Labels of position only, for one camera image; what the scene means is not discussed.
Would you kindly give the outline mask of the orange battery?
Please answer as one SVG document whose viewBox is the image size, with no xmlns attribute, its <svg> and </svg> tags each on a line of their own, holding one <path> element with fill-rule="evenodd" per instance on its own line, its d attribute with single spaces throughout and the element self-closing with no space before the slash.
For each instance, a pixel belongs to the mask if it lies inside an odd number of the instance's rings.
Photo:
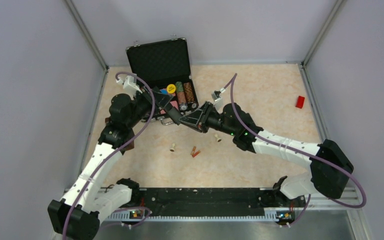
<svg viewBox="0 0 384 240">
<path fill-rule="evenodd" d="M 196 148 L 197 148 L 196 146 L 194 146 L 194 147 L 192 148 L 192 151 L 191 151 L 191 153 L 190 153 L 191 156 L 193 156 L 193 155 L 195 154 Z"/>
</svg>

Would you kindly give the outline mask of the black remote with buttons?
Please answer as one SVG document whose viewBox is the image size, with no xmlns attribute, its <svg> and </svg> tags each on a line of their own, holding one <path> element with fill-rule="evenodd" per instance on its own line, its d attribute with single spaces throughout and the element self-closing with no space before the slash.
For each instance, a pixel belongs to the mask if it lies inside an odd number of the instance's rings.
<svg viewBox="0 0 384 240">
<path fill-rule="evenodd" d="M 165 111 L 165 113 L 171 118 L 171 120 L 176 124 L 180 125 L 181 121 L 180 118 L 183 116 L 181 112 L 175 108 L 170 102 L 167 103 L 164 108 L 162 109 Z"/>
</svg>

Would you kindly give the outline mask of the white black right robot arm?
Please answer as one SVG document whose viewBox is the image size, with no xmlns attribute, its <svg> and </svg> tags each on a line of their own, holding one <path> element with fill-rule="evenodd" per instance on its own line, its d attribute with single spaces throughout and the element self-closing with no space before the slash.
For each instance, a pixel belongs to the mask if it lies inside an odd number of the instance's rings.
<svg viewBox="0 0 384 240">
<path fill-rule="evenodd" d="M 180 123 L 201 133 L 214 129 L 233 136 L 232 142 L 241 150 L 270 155 L 305 168 L 305 173 L 282 177 L 273 187 L 273 200 L 287 206 L 302 195 L 320 193 L 339 199 L 349 181 L 354 166 L 339 145 L 329 139 L 322 143 L 307 143 L 269 132 L 255 124 L 249 113 L 236 103 L 227 104 L 221 113 L 206 102 L 179 119 Z"/>
</svg>

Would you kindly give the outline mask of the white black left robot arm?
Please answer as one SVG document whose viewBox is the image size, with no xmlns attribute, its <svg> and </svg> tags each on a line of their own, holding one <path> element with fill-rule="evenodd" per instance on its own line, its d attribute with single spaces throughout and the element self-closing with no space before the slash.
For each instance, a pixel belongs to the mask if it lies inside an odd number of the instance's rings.
<svg viewBox="0 0 384 240">
<path fill-rule="evenodd" d="M 52 200 L 47 211 L 55 233 L 63 240 L 92 240 L 101 223 L 123 205 L 134 207 L 140 193 L 132 186 L 116 184 L 102 196 L 98 193 L 108 173 L 126 151 L 134 147 L 139 136 L 133 128 L 146 116 L 173 109 L 171 94 L 158 88 L 139 90 L 134 96 L 115 95 L 109 107 L 110 116 L 95 145 L 94 152 L 72 187 L 60 200 Z"/>
</svg>

